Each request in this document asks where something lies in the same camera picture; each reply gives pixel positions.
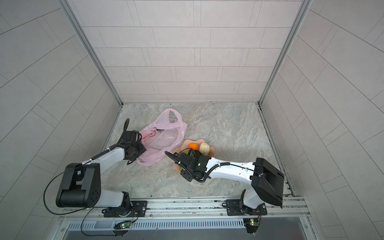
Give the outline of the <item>beige fake potato fruit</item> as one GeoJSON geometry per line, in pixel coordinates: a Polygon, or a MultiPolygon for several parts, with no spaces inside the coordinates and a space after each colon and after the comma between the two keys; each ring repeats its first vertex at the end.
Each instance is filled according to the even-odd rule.
{"type": "Polygon", "coordinates": [[[205,142],[201,143],[199,146],[199,152],[204,156],[208,156],[210,153],[210,150],[211,150],[211,147],[205,142]]]}

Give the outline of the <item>orange fake fruit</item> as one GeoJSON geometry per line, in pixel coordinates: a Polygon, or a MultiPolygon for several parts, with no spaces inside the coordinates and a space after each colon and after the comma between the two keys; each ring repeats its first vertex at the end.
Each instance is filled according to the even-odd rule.
{"type": "Polygon", "coordinates": [[[194,150],[194,151],[197,151],[199,149],[199,146],[196,143],[190,143],[189,148],[194,150]]]}

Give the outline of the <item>pink scalloped plate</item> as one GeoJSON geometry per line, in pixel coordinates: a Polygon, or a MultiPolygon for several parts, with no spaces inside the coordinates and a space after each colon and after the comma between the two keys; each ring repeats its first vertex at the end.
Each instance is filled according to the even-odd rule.
{"type": "MultiPolygon", "coordinates": [[[[184,143],[179,148],[175,149],[175,152],[176,153],[185,152],[190,144],[196,144],[199,147],[201,143],[205,143],[205,141],[203,139],[200,139],[200,140],[197,140],[197,141],[185,140],[184,143]]],[[[210,157],[214,157],[215,156],[215,149],[213,147],[210,147],[210,152],[209,152],[208,156],[210,156],[210,157]]],[[[174,164],[174,168],[179,173],[182,171],[182,168],[179,167],[177,164],[174,164]]]]}

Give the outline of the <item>pink plastic bag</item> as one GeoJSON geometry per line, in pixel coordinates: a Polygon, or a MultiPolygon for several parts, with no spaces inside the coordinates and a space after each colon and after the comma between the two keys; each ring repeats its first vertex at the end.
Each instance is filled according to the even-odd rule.
{"type": "Polygon", "coordinates": [[[165,152],[173,152],[184,140],[187,126],[176,110],[163,111],[153,123],[139,131],[146,151],[138,157],[138,164],[152,166],[166,156],[165,152]]]}

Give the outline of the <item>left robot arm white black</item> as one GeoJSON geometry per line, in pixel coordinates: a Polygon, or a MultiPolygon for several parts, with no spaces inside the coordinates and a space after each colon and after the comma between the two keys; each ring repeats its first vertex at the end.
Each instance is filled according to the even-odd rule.
{"type": "Polygon", "coordinates": [[[67,165],[56,197],[59,208],[102,208],[105,218],[143,217],[146,201],[131,201],[129,193],[102,189],[101,175],[114,164],[134,163],[145,151],[142,135],[128,131],[129,119],[116,144],[88,161],[67,165]]]}

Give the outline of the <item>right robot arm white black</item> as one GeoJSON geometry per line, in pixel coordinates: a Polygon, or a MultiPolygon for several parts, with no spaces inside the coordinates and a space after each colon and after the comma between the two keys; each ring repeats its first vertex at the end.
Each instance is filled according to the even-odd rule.
{"type": "Polygon", "coordinates": [[[234,208],[243,215],[263,216],[267,211],[265,204],[283,207],[284,174],[263,158],[255,162],[226,162],[214,157],[198,154],[189,149],[187,153],[165,152],[166,156],[181,167],[181,175],[188,182],[193,180],[204,183],[210,179],[228,179],[251,186],[244,190],[239,206],[234,208]]]}

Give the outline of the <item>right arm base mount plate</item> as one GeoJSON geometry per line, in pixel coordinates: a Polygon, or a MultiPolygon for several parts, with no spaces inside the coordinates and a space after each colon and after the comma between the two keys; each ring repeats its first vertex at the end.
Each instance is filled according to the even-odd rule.
{"type": "Polygon", "coordinates": [[[226,200],[222,206],[227,210],[228,216],[266,216],[268,214],[265,204],[252,209],[245,206],[241,200],[226,200]]]}

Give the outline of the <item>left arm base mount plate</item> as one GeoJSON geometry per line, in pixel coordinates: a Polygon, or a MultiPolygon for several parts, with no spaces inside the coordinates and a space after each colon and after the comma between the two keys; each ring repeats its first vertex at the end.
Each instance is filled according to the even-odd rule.
{"type": "Polygon", "coordinates": [[[131,201],[121,207],[108,207],[102,210],[105,218],[140,218],[144,217],[147,210],[147,201],[131,201]]]}

